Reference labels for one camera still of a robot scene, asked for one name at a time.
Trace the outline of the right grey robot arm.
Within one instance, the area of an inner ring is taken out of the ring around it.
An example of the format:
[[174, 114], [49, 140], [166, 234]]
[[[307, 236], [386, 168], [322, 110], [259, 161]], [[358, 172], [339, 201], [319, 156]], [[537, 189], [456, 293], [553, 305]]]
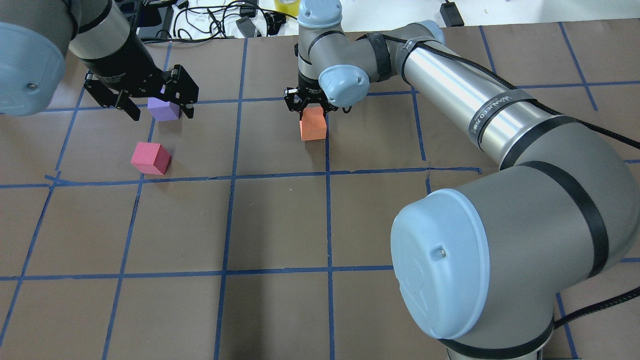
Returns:
[[414, 322], [448, 360], [539, 360], [558, 292], [617, 264], [639, 232], [639, 187], [605, 130], [542, 105], [446, 47], [435, 22], [350, 41], [338, 0], [302, 0], [292, 111], [363, 100], [398, 75], [498, 172], [400, 210], [394, 274]]

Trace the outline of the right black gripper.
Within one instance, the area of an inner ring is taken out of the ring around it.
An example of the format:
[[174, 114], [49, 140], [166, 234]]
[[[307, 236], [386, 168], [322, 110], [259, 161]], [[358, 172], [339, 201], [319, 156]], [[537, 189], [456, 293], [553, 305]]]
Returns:
[[302, 113], [312, 104], [320, 105], [325, 113], [338, 111], [339, 107], [329, 101], [317, 79], [298, 70], [297, 80], [297, 87], [284, 89], [284, 101], [290, 112]]

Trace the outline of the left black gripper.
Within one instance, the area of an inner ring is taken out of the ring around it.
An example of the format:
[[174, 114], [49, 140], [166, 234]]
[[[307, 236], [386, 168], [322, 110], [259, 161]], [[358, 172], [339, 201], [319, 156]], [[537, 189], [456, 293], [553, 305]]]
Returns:
[[83, 87], [101, 107], [124, 111], [137, 122], [141, 111], [128, 93], [158, 93], [161, 89], [160, 100], [178, 105], [188, 119], [194, 118], [200, 89], [192, 76], [181, 64], [161, 71], [135, 32], [114, 53], [80, 60], [94, 74], [86, 75]]

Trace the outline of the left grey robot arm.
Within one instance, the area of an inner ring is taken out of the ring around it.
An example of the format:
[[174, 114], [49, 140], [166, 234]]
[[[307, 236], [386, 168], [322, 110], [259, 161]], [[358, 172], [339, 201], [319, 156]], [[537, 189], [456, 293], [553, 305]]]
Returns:
[[87, 68], [85, 91], [105, 109], [140, 118], [135, 99], [156, 98], [194, 116], [199, 87], [182, 65], [156, 66], [116, 0], [3, 0], [0, 20], [1, 112], [32, 116], [50, 104], [66, 55]]

